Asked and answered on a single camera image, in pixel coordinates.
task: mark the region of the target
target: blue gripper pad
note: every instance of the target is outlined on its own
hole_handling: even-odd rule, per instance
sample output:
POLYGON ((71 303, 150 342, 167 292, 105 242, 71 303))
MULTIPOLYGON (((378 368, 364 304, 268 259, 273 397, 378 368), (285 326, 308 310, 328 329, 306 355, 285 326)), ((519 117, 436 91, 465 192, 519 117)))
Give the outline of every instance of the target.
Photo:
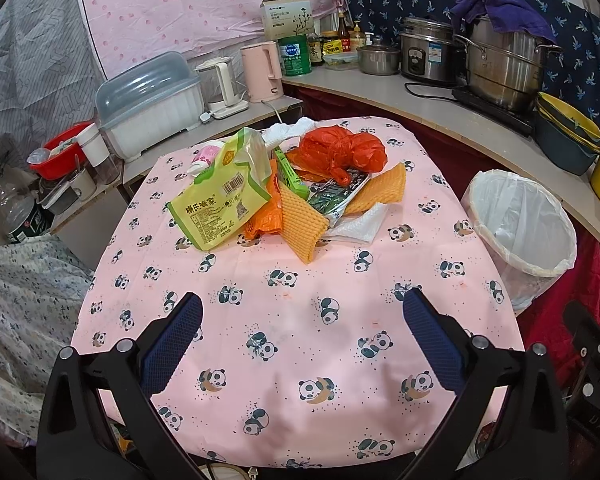
POLYGON ((188 292, 167 320, 167 327, 141 363, 140 388, 147 397, 165 389, 184 352, 200 329, 202 300, 188 292))
POLYGON ((464 389, 462 356, 438 323, 435 310, 418 288, 405 293, 402 314, 442 387, 459 395, 464 389))

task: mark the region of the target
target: green can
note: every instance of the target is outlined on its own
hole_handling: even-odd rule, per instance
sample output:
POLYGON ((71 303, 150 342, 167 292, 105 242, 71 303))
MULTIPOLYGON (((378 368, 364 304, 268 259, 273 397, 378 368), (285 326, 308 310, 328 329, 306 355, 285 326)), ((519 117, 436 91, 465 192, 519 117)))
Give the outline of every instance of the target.
POLYGON ((306 34, 279 39, 278 49, 284 75, 302 75, 311 72, 311 58, 306 34))

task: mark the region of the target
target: red plastic bowl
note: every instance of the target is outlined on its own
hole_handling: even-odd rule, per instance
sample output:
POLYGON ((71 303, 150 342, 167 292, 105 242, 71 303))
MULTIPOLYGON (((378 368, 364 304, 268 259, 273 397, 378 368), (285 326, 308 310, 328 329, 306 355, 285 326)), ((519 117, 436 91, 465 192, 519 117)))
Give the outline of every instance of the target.
MULTIPOLYGON (((44 148, 48 150, 54 149, 63 140, 75 137, 87 126, 89 126, 89 124, 91 124, 91 122, 87 121, 72 126, 67 131, 62 132, 57 137, 51 139, 44 145, 44 148)), ((29 164, 29 167, 42 178, 46 178, 47 180, 57 180, 75 170, 75 155, 78 156, 78 161, 80 163, 83 163, 87 159, 86 156, 84 156, 84 152, 82 151, 80 144, 77 142, 74 142, 67 149, 55 156, 52 156, 51 158, 48 158, 41 164, 29 164)))

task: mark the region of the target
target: barcode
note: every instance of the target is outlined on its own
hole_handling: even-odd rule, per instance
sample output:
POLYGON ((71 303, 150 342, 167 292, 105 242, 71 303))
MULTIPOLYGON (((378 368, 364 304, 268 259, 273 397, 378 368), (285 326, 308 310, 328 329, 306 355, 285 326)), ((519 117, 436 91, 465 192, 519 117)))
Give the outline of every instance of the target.
POLYGON ((238 213, 238 220, 247 214, 247 208, 242 205, 242 200, 235 206, 235 211, 238 213))
POLYGON ((242 184, 244 184, 244 177, 240 173, 236 173, 229 182, 224 183, 222 189, 225 195, 231 195, 236 189, 240 189, 242 184))

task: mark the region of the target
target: trash bin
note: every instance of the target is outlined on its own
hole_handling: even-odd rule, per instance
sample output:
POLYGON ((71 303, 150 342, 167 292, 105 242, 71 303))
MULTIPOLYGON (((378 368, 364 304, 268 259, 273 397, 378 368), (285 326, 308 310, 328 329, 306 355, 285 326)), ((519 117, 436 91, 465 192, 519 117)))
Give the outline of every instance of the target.
POLYGON ((516 315, 573 268, 573 224, 560 202, 537 182, 507 171, 480 172, 461 203, 516 315))

